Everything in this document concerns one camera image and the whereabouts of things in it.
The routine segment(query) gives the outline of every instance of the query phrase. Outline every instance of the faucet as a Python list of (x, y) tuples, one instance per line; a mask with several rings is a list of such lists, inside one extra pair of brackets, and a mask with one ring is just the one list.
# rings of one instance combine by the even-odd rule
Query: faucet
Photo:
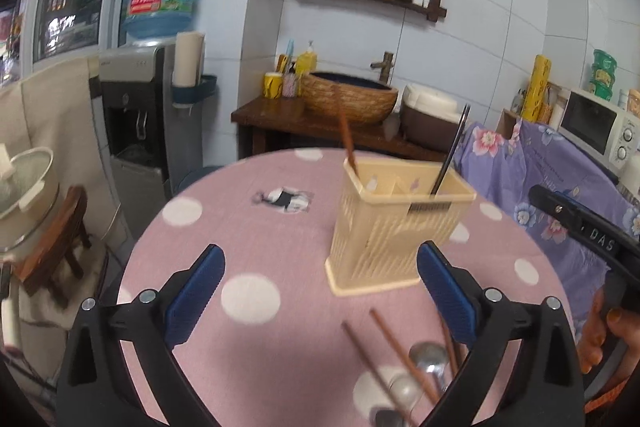
[(391, 74), (391, 68), (393, 68), (394, 64), (394, 54), (391, 52), (385, 52), (385, 58), (382, 62), (372, 62), (371, 69), (377, 70), (380, 69), (380, 84), (388, 84), (389, 83), (389, 74)]

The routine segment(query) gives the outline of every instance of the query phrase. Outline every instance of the yellow cup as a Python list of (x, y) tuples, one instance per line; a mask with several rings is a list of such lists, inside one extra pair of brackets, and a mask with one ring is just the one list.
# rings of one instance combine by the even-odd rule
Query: yellow cup
[(282, 96), (282, 73), (265, 73), (262, 95), (265, 98), (279, 98)]

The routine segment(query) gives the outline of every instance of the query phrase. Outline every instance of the blue gripper pad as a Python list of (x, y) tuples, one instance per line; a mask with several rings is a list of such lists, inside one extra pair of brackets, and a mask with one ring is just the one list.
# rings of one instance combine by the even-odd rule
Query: blue gripper pad
[(169, 305), (164, 316), (164, 341), (169, 349), (185, 343), (225, 274), (225, 254), (209, 245), (207, 254)]
[(418, 273), (453, 338), (471, 348), (476, 341), (476, 310), (449, 271), (451, 265), (432, 244), (418, 248)]

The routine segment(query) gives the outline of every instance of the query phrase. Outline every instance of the floral cloth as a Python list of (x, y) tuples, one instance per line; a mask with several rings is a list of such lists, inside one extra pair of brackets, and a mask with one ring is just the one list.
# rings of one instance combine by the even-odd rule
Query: floral cloth
[(518, 120), (507, 140), (475, 124), (466, 131), (454, 162), (465, 180), (512, 216), (546, 254), (564, 286), (579, 332), (607, 266), (569, 239), (560, 223), (532, 206), (529, 189), (542, 184), (563, 192), (636, 238), (640, 212), (594, 162), (546, 125)]

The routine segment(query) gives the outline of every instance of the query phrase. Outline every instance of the pink polka dot tablecloth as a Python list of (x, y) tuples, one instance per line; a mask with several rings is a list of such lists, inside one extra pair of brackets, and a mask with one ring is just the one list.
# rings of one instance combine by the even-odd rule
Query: pink polka dot tablecloth
[[(422, 284), (336, 297), (324, 261), (342, 188), (343, 150), (301, 149), (254, 156), (210, 174), (167, 203), (136, 244), (119, 302), (162, 287), (209, 243), (225, 252), (226, 272), (187, 343), (174, 355), (223, 427), (366, 427), (390, 407), (340, 324), (348, 320), (388, 381), (404, 368), (369, 317), (375, 307), (400, 343), (443, 344), (436, 308)], [(511, 216), (478, 196), (439, 245), (452, 265), (511, 300), (540, 303), (561, 283), (545, 255)], [(490, 416), (516, 356), (510, 344), (477, 420)], [(135, 352), (124, 344), (145, 410), (163, 420)], [(414, 408), (420, 423), (432, 404)]]

